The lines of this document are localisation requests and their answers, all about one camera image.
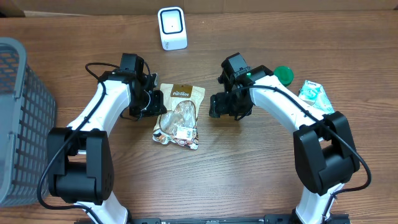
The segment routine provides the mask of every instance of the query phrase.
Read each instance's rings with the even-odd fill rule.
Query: small package
[[[321,84],[306,80],[300,89],[298,97],[316,109],[327,114],[334,113],[330,100]]]
[[[161,84],[166,114],[157,118],[153,140],[162,144],[169,141],[180,146],[198,149],[197,121],[205,89],[180,84]]]

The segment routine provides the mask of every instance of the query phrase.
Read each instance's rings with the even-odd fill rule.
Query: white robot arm
[[[65,155],[59,156],[49,169],[49,190],[67,203],[74,203],[84,210],[89,208],[88,215],[97,224],[125,224],[131,219],[129,210],[118,202],[112,191],[114,177],[108,136],[119,115],[126,108],[136,118],[166,112],[162,92],[154,90],[157,74],[143,74],[144,64],[144,60],[135,54],[123,54],[119,68],[99,77],[102,83],[98,83],[94,97],[77,119],[66,128],[53,128],[47,138],[50,161],[60,145],[78,131]],[[78,128],[87,119],[87,123]],[[85,154],[86,163],[69,162],[68,156],[77,154]]]
[[[122,57],[118,70],[106,72],[101,77],[106,89],[102,103],[80,129],[80,135],[71,142],[71,149],[49,171],[50,193],[67,203],[90,208],[97,217],[91,213],[88,215],[97,224],[132,222],[129,210],[118,202],[112,191],[113,164],[108,136],[118,116],[127,107],[132,116],[157,116],[165,113],[162,93],[159,90],[153,91],[157,76],[142,76],[143,60],[137,55],[123,56],[127,59]],[[126,61],[129,61],[128,66],[124,65]],[[272,75],[272,71],[265,66],[251,69],[240,54],[228,57],[221,66],[223,74],[219,82],[224,83],[225,92],[211,97],[210,116],[217,118],[221,114],[229,114],[239,120],[238,116],[242,118],[251,114],[253,105],[273,115],[294,136],[296,171],[304,184],[301,201],[289,217],[294,219],[294,223],[304,224],[319,224],[323,219],[329,219],[330,207],[327,208],[327,204],[330,195],[341,189],[359,169],[358,160],[338,141],[324,133],[292,100],[275,89],[262,86],[271,86],[288,94],[313,117],[333,128],[334,132],[343,133],[341,135],[344,140],[354,148],[345,117],[341,113],[325,115],[312,108],[286,89]],[[47,138],[48,159],[54,157],[61,143],[86,119],[102,94],[103,86],[99,83],[95,96],[76,120],[67,128],[51,130]],[[319,141],[323,139],[332,140],[332,145],[322,149]],[[86,154],[86,164],[68,161],[68,156],[78,153]]]
[[[278,89],[289,94],[297,103],[302,105],[314,117],[319,120],[323,119],[325,114],[323,111],[318,110],[306,102],[302,101],[299,97],[289,91],[281,84],[278,77],[275,75],[265,76],[256,80],[254,86],[266,85],[277,87]],[[252,102],[266,110],[274,118],[276,118],[283,127],[285,127],[290,134],[300,129],[301,125],[311,126],[315,122],[304,114],[303,111],[298,109],[289,99],[273,90],[263,88],[251,88],[250,96]],[[322,221],[322,213],[330,198],[330,194],[336,190],[343,188],[344,184],[337,184],[330,188],[328,192],[322,196],[312,193],[306,187],[303,189],[303,194],[300,203],[296,207],[296,214],[302,223],[317,224]],[[330,212],[327,213],[326,219],[330,217]]]
[[[331,194],[350,180],[359,169],[359,161],[317,122],[334,129],[354,149],[346,118],[340,112],[328,115],[306,104],[283,86],[271,70],[263,65],[252,69],[239,53],[228,57],[221,67],[223,73],[218,82],[224,84],[224,93],[211,96],[209,115],[219,118],[229,114],[239,121],[250,115],[256,105],[276,118],[294,137],[296,171],[304,184],[301,201],[290,219],[304,224],[329,219]],[[319,142],[324,139],[332,140],[332,145],[322,149]]]
[[[106,88],[106,96],[89,122],[85,124],[81,130],[91,131],[93,129],[98,129],[99,131],[106,131],[109,136],[119,115],[130,105],[131,93],[129,85],[121,81],[106,80],[104,85]],[[68,127],[74,130],[81,124],[87,114],[94,108],[95,104],[97,104],[98,100],[100,100],[102,92],[103,87],[99,83],[93,99],[91,99],[79,117],[72,121]],[[86,154],[85,150],[79,150],[79,154]],[[102,223],[125,224],[129,218],[129,211],[119,203],[113,191],[109,198],[104,200],[101,205],[95,205],[93,202],[79,201],[77,201],[75,205],[86,205],[91,208]],[[93,222],[98,224],[90,213],[87,215]]]

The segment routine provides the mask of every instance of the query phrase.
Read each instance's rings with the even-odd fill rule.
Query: wire
[[[349,188],[349,189],[341,189],[341,190],[337,190],[335,192],[333,192],[332,194],[330,194],[330,198],[328,200],[328,203],[325,207],[325,211],[322,214],[322,223],[325,222],[326,219],[326,214],[328,213],[330,206],[331,206],[331,202],[333,201],[334,198],[336,198],[336,195],[340,194],[340,193],[344,193],[344,192],[354,192],[354,191],[359,191],[359,190],[363,190],[366,187],[368,187],[371,182],[372,182],[372,173],[371,170],[369,168],[369,166],[367,165],[367,163],[365,162],[365,160],[346,142],[344,141],[339,135],[337,135],[333,130],[331,130],[327,125],[325,125],[323,122],[321,122],[320,120],[318,120],[316,117],[314,117],[309,111],[307,111],[302,105],[300,105],[297,101],[295,101],[289,94],[287,94],[286,92],[282,91],[281,89],[277,88],[277,87],[272,87],[272,86],[264,86],[264,85],[255,85],[255,86],[244,86],[238,89],[235,89],[231,92],[229,92],[228,94],[232,95],[233,93],[236,93],[238,91],[242,91],[242,90],[248,90],[250,88],[262,88],[262,89],[268,89],[268,90],[274,90],[282,95],[284,95],[287,99],[289,99],[298,109],[302,110],[303,113],[305,115],[307,115],[309,118],[311,118],[312,120],[314,120],[316,123],[318,123],[323,129],[325,129],[327,132],[329,132],[334,138],[336,138],[337,140],[339,140],[339,142],[341,142],[343,145],[345,145],[353,154],[355,157],[358,158],[358,160],[360,161],[360,163],[362,164],[362,166],[365,168],[366,171],[366,175],[368,177],[368,179],[366,180],[366,183],[362,186],[359,187],[353,187],[353,188]]]
[[[139,117],[137,118],[136,116],[133,116],[133,117],[137,118],[137,119],[134,120],[134,119],[127,118],[127,117],[123,116],[124,110],[127,109],[127,108],[124,108],[124,109],[122,110],[122,113],[120,113],[120,115],[119,115],[120,118],[122,118],[122,119],[129,119],[130,121],[139,121],[139,120],[142,118],[142,112],[143,112],[144,110],[146,110],[146,109],[148,108],[148,106],[150,105],[150,94],[149,94],[147,91],[144,91],[144,92],[146,92],[146,93],[148,94],[148,99],[149,99],[149,101],[148,101],[147,106],[146,106],[145,108],[143,108],[142,110],[140,110]]]
[[[150,75],[150,70],[149,70],[148,63],[147,63],[146,61],[144,61],[144,64],[145,64],[145,66],[146,66],[146,67],[147,67],[147,69],[148,69],[148,75]]]
[[[72,139],[74,139],[75,137],[77,137],[79,131],[82,129],[82,127],[84,127],[84,125],[90,120],[90,118],[92,117],[92,115],[94,114],[94,112],[98,109],[98,107],[100,106],[100,104],[102,103],[102,101],[104,100],[104,97],[106,95],[106,88],[105,88],[105,84],[100,80],[100,78],[95,75],[95,73],[93,73],[88,67],[90,65],[105,65],[105,66],[110,66],[110,67],[115,67],[115,68],[119,68],[117,65],[112,65],[109,63],[100,63],[100,62],[93,62],[93,63],[88,63],[86,64],[86,70],[88,73],[90,73],[94,78],[96,78],[98,80],[98,82],[101,84],[103,91],[101,94],[101,97],[99,98],[97,104],[95,104],[94,108],[88,113],[88,115],[84,118],[84,120],[81,122],[81,124],[71,133],[71,135],[67,138],[67,140],[62,144],[62,146],[60,147],[60,149],[57,151],[57,153],[54,155],[54,157],[51,159],[51,161],[49,162],[49,164],[47,165],[47,167],[45,168],[39,184],[37,185],[37,200],[39,201],[39,203],[47,208],[47,209],[51,209],[51,210],[67,210],[67,209],[73,209],[73,208],[80,208],[80,209],[84,209],[86,210],[86,213],[89,213],[94,220],[98,223],[98,224],[102,224],[101,220],[98,218],[98,216],[95,214],[94,211],[92,211],[91,208],[87,207],[86,205],[66,205],[66,206],[52,206],[49,205],[47,203],[44,202],[43,198],[42,198],[42,186],[44,184],[45,178],[50,170],[50,168],[53,166],[55,160],[58,158],[58,156],[63,152],[63,150],[69,145],[69,143],[72,141]]]
[[[240,120],[242,120],[242,118],[244,118],[245,116],[249,115],[249,113],[251,113],[251,108],[250,108],[250,110],[248,110],[248,112],[247,112],[246,114],[240,116],[239,118],[235,117],[235,121],[240,121]]]

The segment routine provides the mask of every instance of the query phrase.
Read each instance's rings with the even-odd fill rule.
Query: gray basket
[[[26,63],[24,46],[0,37],[0,207],[37,201],[47,165],[47,134],[55,126],[55,100]],[[43,186],[43,197],[48,194]]]

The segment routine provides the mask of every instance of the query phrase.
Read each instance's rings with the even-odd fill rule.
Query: green lid
[[[279,81],[284,86],[290,85],[294,78],[293,71],[289,67],[286,67],[286,66],[279,66],[279,67],[275,68],[274,75],[276,75],[276,77],[278,77]]]

